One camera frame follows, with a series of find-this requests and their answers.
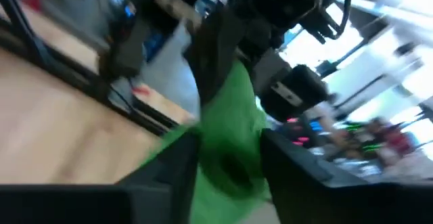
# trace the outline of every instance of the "floor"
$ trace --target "floor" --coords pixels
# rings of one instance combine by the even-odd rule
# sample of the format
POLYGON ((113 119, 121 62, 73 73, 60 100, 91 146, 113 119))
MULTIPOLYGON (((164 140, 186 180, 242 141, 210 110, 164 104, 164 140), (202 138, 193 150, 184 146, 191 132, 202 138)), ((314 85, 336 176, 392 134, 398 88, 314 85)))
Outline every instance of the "floor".
MULTIPOLYGON (((41 0, 41 11, 61 24, 68 32, 96 50, 107 49, 102 39, 107 26, 107 4, 101 0, 41 0)), ((181 56, 189 43, 189 35, 182 26, 162 48, 150 65, 143 63, 139 80, 154 88, 167 99, 198 116, 200 105, 192 72, 181 56)), ((120 80, 114 85, 128 96, 129 84, 120 80)), ((113 100, 122 103, 113 95, 113 100)))

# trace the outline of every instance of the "black metal frame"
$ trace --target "black metal frame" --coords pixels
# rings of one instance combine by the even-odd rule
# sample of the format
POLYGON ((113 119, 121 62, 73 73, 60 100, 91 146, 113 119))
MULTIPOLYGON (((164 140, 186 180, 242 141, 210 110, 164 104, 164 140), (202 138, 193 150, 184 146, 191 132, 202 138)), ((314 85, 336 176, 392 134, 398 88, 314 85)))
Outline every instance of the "black metal frame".
POLYGON ((156 122, 159 122, 159 124, 141 116, 140 113, 134 110, 127 112, 112 104, 108 99, 108 94, 111 90, 109 83, 105 82, 93 71, 66 57, 38 38, 28 24, 16 0, 0 0, 0 4, 10 19, 10 22, 8 22, 0 18, 0 29, 9 33, 10 37, 16 38, 9 39, 0 36, 0 46, 2 48, 28 60, 157 136, 165 134, 168 131, 167 128, 177 126, 170 118, 151 106, 144 107, 141 111, 156 122))

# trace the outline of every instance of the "cable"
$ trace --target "cable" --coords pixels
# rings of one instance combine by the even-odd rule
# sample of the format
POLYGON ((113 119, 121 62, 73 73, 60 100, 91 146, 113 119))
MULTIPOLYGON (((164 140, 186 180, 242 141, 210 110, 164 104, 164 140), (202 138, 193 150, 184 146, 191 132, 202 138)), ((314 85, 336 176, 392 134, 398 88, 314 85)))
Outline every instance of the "cable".
POLYGON ((132 107, 132 105, 127 101, 127 99, 125 99, 125 97, 122 94, 120 94, 120 92, 117 91, 113 87, 113 85, 110 85, 110 88, 115 94, 117 94, 117 96, 123 101, 123 103, 125 103, 127 105, 128 109, 131 111, 131 113, 135 111, 134 107, 132 107))
POLYGON ((352 4, 352 0, 344 0, 343 18, 342 18, 341 24, 338 27, 337 33, 333 37, 331 37, 331 39, 335 40, 335 39, 340 38, 340 36, 344 32, 344 29, 346 28, 346 25, 347 25, 347 22, 349 19, 351 4, 352 4))

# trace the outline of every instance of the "green fabric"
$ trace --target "green fabric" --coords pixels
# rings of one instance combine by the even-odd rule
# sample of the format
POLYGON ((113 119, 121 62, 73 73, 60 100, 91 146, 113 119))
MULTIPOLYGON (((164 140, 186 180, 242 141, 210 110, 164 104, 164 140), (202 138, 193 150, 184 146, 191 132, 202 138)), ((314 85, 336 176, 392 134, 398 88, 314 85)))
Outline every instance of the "green fabric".
POLYGON ((237 223, 268 195, 259 149, 260 133, 266 127, 265 114, 256 107, 248 72, 240 62, 233 65, 218 95, 202 108, 201 114, 198 124, 180 126, 165 135, 159 151, 187 130, 200 133, 202 145, 191 223, 237 223), (249 184, 238 183, 227 174, 221 164, 227 157, 242 165, 249 184))

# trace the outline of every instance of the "wooden table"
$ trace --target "wooden table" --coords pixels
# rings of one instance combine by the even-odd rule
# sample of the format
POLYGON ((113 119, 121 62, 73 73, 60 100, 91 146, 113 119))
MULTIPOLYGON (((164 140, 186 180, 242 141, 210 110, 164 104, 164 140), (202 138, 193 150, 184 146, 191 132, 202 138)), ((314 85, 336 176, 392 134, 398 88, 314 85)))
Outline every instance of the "wooden table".
MULTIPOLYGON (((97 72, 96 51, 23 9, 45 42, 97 72)), ((0 183, 113 183, 158 147, 155 135, 2 49, 0 93, 0 183)), ((156 91, 143 99, 177 122, 191 118, 156 91)))

